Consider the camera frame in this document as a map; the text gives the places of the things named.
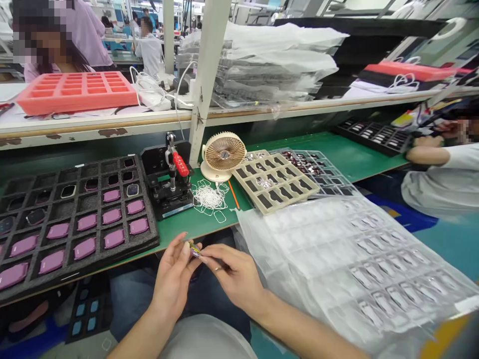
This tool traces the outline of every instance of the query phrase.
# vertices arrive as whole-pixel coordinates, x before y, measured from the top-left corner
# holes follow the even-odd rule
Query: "pink foam tray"
[[[43,74],[16,98],[29,116],[137,104],[136,93],[119,71]]]

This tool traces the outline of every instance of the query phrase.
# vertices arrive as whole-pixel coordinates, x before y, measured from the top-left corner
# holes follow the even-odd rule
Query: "beige plastic tray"
[[[263,214],[307,199],[320,188],[281,154],[248,152],[233,175]]]

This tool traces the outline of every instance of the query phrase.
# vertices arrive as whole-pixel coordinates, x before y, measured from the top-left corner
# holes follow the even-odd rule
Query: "red handle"
[[[190,174],[190,170],[186,167],[185,161],[183,161],[181,156],[176,152],[173,153],[173,162],[175,163],[181,177],[186,177]]]

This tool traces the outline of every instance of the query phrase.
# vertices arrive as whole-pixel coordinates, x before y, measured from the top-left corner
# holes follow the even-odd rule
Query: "stacked plastic trays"
[[[181,74],[199,60],[200,32],[183,41]],[[290,106],[310,101],[321,79],[338,68],[331,54],[347,34],[330,28],[240,26],[228,23],[212,100],[226,109]]]
[[[372,355],[479,305],[474,282],[364,197],[238,219],[237,247],[253,256],[263,284]]]

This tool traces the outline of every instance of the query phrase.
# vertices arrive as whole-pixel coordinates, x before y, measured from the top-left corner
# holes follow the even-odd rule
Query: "fan grille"
[[[228,171],[239,165],[245,155],[243,142],[233,137],[222,137],[208,146],[205,160],[215,170]]]

